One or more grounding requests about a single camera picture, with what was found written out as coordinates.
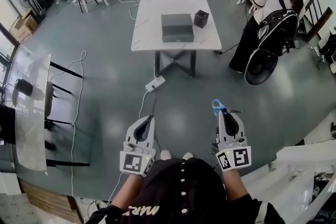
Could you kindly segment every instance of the white staircase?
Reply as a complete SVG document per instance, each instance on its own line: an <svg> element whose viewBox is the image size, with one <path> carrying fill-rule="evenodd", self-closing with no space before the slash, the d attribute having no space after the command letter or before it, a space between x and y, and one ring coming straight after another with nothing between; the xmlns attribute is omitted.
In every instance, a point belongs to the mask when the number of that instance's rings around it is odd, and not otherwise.
<svg viewBox="0 0 336 224"><path fill-rule="evenodd" d="M286 224L306 224L336 192L336 140L285 147L277 159L242 177L253 199L268 201ZM333 174L312 203L314 176Z"/></svg>

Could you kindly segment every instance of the black box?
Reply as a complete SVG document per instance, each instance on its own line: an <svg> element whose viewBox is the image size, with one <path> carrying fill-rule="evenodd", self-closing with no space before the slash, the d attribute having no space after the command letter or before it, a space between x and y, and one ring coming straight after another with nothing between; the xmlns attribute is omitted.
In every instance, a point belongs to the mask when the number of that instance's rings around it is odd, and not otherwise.
<svg viewBox="0 0 336 224"><path fill-rule="evenodd" d="M162 42L193 42L194 30L190 14L161 15Z"/></svg>
<svg viewBox="0 0 336 224"><path fill-rule="evenodd" d="M202 10L199 10L196 14L195 14L195 18L194 18L194 25L203 28L206 23L208 22L208 18L209 18L209 13L206 13Z"/></svg>

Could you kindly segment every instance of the power strip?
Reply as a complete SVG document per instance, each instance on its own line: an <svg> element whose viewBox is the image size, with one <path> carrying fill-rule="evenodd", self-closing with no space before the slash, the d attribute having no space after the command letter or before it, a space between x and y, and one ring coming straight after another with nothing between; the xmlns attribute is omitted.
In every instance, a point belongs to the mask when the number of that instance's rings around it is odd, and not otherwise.
<svg viewBox="0 0 336 224"><path fill-rule="evenodd" d="M163 76L159 76L156 79L152 80L150 83L146 85L146 89L149 92L154 91L154 89L157 89L159 86L161 86L163 83L165 83L166 80L163 78Z"/></svg>

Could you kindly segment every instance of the railing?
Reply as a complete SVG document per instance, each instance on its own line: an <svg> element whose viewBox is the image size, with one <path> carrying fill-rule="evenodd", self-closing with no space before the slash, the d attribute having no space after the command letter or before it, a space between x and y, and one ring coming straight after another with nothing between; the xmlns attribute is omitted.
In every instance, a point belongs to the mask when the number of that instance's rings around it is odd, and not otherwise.
<svg viewBox="0 0 336 224"><path fill-rule="evenodd" d="M310 41L326 24L333 14L333 11L330 7L328 7L324 12L322 12L319 0L309 0L306 5L306 11L309 11L310 20L312 23L312 28L307 32L307 41Z"/></svg>

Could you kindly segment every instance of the cardboard box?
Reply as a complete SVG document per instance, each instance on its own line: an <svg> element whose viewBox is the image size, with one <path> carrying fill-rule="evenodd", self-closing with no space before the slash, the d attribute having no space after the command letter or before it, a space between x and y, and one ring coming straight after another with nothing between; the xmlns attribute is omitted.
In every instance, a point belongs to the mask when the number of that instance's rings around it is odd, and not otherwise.
<svg viewBox="0 0 336 224"><path fill-rule="evenodd" d="M13 37L19 41L20 43L24 41L26 38L30 37L37 28L37 23L33 19L31 15L27 18L17 19L12 27L10 28L9 32L13 35Z"/></svg>

